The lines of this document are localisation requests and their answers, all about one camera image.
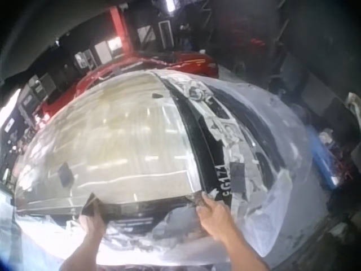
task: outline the floor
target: floor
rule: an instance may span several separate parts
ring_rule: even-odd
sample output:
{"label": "floor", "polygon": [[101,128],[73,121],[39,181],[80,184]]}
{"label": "floor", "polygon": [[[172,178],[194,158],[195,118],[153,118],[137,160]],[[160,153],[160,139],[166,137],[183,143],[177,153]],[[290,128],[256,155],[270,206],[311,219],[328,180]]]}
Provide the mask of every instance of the floor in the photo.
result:
{"label": "floor", "polygon": [[[221,67],[221,78],[226,81],[239,82],[230,71]],[[294,184],[283,227],[272,251],[265,257],[271,268],[281,264],[296,252],[325,220],[328,212],[326,202],[328,193],[320,182],[320,174],[312,168],[303,183]],[[47,255],[26,235],[21,236],[16,226],[0,224],[0,244],[2,251],[10,251],[10,262],[16,270],[58,270],[61,260]],[[229,264],[216,266],[217,270],[230,270]]]}

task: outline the finger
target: finger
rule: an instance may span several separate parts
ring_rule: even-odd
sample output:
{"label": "finger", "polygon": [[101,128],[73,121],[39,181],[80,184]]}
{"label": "finger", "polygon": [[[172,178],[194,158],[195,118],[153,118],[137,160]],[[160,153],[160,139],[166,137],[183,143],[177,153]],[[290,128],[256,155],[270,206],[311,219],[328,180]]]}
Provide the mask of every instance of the finger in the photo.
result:
{"label": "finger", "polygon": [[217,203],[213,199],[210,199],[205,192],[202,192],[202,198],[210,208],[213,209],[216,207]]}
{"label": "finger", "polygon": [[200,220],[205,219],[210,216],[210,211],[206,207],[197,206],[196,211],[197,211],[197,214],[198,214]]}

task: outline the garage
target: garage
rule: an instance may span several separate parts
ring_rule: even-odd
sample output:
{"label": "garage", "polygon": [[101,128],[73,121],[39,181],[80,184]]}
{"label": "garage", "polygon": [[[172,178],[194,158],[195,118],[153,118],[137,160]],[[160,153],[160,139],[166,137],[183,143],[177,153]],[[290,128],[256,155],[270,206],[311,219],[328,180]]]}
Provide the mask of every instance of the garage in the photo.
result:
{"label": "garage", "polygon": [[272,270],[360,265],[351,3],[30,1],[1,18],[12,270],[58,270],[94,202],[99,268],[234,269],[197,216],[201,192]]}

